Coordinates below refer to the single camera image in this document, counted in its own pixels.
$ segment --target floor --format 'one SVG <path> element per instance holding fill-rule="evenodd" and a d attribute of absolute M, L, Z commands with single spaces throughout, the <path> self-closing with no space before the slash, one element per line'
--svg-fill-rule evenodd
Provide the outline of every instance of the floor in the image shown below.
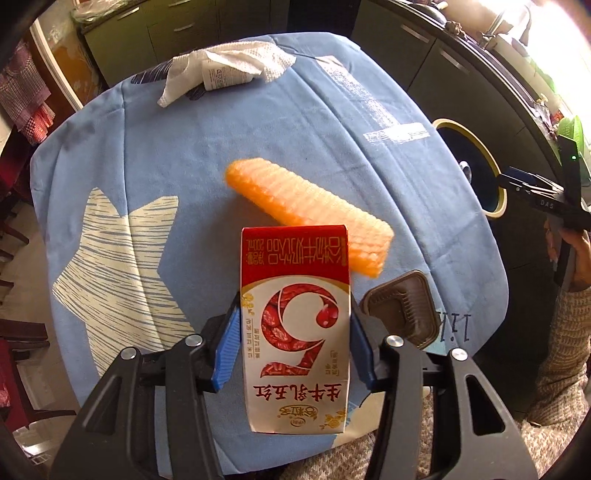
<path fill-rule="evenodd" d="M 31 358 L 18 363 L 23 384 L 34 408 L 80 410 L 61 359 L 51 318 L 47 260 L 43 237 L 33 207 L 20 203 L 14 208 L 17 217 L 8 223 L 29 238 L 29 244 L 4 235 L 0 248 L 14 254 L 10 262 L 0 264 L 0 278 L 14 282 L 8 291 L 0 288 L 0 317 L 24 322 L 44 323 L 49 348 L 33 351 Z M 15 432 L 17 441 L 39 461 L 50 466 L 57 448 L 74 417 L 58 417 L 31 424 L 29 430 Z"/>

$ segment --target person's hand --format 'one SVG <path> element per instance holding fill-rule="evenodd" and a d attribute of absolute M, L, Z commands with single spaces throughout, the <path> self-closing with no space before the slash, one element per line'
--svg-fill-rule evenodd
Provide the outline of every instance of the person's hand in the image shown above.
<path fill-rule="evenodd" d="M 544 229 L 548 256 L 553 262 L 557 262 L 560 251 L 554 245 L 554 236 L 550 230 L 548 220 L 544 224 Z M 562 239 L 571 244 L 577 252 L 574 276 L 569 290 L 582 291 L 589 288 L 591 286 L 591 242 L 589 242 L 589 234 L 584 230 L 578 232 L 568 228 L 561 228 L 558 232 Z"/>

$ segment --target metal screw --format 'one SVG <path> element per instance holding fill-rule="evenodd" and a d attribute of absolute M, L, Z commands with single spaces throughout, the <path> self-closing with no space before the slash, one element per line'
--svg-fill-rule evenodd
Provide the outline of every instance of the metal screw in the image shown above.
<path fill-rule="evenodd" d="M 389 346 L 399 347 L 404 345 L 404 339 L 398 335 L 388 335 L 386 337 L 386 343 Z"/>
<path fill-rule="evenodd" d="M 201 335 L 189 335 L 185 338 L 185 345 L 196 347 L 203 343 L 203 337 Z"/>
<path fill-rule="evenodd" d="M 463 362 L 464 360 L 468 360 L 468 354 L 462 348 L 454 348 L 452 350 L 452 357 L 460 362 Z"/>
<path fill-rule="evenodd" d="M 135 358 L 137 354 L 137 350 L 132 346 L 129 346 L 121 351 L 121 358 L 123 360 L 131 360 L 132 358 Z"/>

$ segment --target small box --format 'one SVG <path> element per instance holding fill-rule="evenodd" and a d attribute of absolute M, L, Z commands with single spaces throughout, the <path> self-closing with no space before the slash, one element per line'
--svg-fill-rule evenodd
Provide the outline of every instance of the small box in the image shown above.
<path fill-rule="evenodd" d="M 349 393 L 346 227 L 242 230 L 241 302 L 252 431 L 343 432 Z"/>

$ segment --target white tissue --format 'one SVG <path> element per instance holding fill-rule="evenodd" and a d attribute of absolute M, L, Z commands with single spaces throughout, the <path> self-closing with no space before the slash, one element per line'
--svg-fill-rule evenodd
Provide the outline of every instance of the white tissue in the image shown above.
<path fill-rule="evenodd" d="M 204 83 L 206 90 L 279 78 L 296 61 L 293 55 L 265 41 L 240 41 L 194 50 L 173 58 L 158 104 L 170 105 Z"/>

